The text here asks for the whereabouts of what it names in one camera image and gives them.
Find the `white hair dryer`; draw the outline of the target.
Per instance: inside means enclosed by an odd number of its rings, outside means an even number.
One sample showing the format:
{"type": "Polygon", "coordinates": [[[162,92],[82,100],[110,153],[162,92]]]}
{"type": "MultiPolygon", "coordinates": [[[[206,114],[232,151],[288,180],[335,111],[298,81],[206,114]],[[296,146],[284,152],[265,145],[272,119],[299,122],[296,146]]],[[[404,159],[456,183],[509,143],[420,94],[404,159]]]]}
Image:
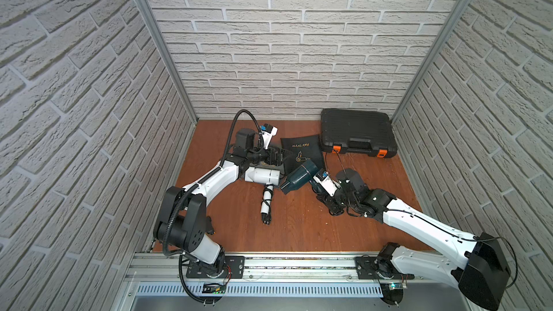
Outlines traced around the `white hair dryer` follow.
{"type": "Polygon", "coordinates": [[[250,167],[245,174],[247,182],[263,184],[263,196],[261,205],[262,223],[269,225],[272,221],[272,198],[274,189],[278,186],[280,180],[280,170],[267,168],[250,167]]]}

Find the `black drawstring bag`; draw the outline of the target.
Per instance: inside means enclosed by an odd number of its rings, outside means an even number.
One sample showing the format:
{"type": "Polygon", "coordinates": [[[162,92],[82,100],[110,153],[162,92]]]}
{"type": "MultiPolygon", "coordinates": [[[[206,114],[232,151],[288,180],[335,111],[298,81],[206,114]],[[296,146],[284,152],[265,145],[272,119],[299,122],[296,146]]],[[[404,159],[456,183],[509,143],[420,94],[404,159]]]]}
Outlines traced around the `black drawstring bag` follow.
{"type": "Polygon", "coordinates": [[[325,168],[325,161],[320,146],[320,135],[299,138],[282,138],[285,174],[291,174],[305,161],[312,161],[319,169],[325,168]]]}

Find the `dark green hair dryer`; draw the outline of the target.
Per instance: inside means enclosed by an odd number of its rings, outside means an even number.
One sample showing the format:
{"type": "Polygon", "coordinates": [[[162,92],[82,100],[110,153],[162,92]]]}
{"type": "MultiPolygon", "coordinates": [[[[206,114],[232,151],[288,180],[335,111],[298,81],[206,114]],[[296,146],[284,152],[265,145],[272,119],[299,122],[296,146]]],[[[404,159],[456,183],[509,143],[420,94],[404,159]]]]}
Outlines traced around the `dark green hair dryer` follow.
{"type": "Polygon", "coordinates": [[[296,191],[307,184],[320,171],[318,166],[311,160],[303,162],[279,185],[284,194],[296,191]]]}

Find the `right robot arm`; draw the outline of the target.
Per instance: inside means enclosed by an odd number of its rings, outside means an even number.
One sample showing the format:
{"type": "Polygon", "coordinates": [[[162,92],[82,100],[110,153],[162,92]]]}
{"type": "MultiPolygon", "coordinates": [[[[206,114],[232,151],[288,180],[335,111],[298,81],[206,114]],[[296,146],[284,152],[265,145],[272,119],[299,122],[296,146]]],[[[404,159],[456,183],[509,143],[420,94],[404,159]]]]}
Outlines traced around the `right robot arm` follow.
{"type": "Polygon", "coordinates": [[[420,276],[458,289],[472,303],[498,310],[511,270],[500,238],[473,235],[429,217],[383,189],[370,189],[347,168],[332,180],[324,170],[311,180],[313,191],[332,216],[347,213],[376,220],[416,238],[435,252],[387,243],[370,264],[381,279],[420,276]]]}

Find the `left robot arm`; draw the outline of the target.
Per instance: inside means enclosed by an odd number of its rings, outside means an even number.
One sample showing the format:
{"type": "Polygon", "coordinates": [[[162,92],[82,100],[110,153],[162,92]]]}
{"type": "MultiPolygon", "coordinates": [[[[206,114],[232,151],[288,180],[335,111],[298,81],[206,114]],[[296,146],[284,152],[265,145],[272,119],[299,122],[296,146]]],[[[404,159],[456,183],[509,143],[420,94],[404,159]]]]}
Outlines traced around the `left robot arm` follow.
{"type": "Polygon", "coordinates": [[[207,206],[228,185],[243,179],[263,185],[261,219],[271,223],[272,198],[284,163],[282,149],[271,143],[277,131],[270,124],[231,130],[215,167],[183,188],[167,189],[153,230],[165,256],[188,258],[209,277],[231,273],[223,247],[210,238],[214,230],[207,206]]]}

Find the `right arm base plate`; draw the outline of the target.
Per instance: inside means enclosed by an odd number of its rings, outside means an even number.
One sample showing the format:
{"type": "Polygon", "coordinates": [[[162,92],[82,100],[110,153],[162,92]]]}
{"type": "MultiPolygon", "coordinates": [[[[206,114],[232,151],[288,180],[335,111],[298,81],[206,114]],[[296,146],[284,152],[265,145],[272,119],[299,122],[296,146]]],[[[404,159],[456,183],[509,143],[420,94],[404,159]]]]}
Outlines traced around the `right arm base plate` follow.
{"type": "Polygon", "coordinates": [[[359,279],[399,279],[402,281],[415,279],[412,274],[400,273],[390,260],[379,258],[378,256],[356,256],[354,262],[359,279]]]}

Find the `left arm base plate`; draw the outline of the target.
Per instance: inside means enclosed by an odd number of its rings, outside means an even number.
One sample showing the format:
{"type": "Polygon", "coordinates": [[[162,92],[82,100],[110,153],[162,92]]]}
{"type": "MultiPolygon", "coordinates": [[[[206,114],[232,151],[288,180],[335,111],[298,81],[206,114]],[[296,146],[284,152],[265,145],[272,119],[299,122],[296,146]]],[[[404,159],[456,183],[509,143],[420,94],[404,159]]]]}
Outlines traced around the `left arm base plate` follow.
{"type": "Polygon", "coordinates": [[[203,261],[193,261],[188,265],[187,279],[241,279],[245,267],[245,256],[219,257],[215,263],[208,264],[203,261]]]}

